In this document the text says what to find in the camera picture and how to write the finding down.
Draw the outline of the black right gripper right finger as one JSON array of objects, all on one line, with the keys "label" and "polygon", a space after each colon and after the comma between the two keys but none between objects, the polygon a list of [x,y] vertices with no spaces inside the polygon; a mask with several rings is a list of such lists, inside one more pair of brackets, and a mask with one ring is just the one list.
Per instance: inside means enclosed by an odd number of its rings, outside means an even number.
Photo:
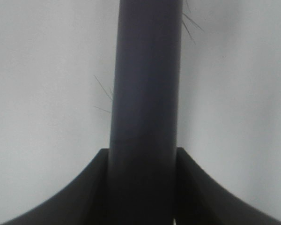
[{"label": "black right gripper right finger", "polygon": [[177,225],[281,225],[223,188],[183,148],[176,166]]}]

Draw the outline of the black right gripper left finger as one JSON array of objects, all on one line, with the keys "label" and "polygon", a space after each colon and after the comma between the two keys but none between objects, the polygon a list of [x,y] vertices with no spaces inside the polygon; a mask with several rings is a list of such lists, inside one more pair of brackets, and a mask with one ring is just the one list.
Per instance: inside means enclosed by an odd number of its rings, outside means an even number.
[{"label": "black right gripper left finger", "polygon": [[101,149],[66,187],[5,225],[97,225],[104,207],[108,149]]}]

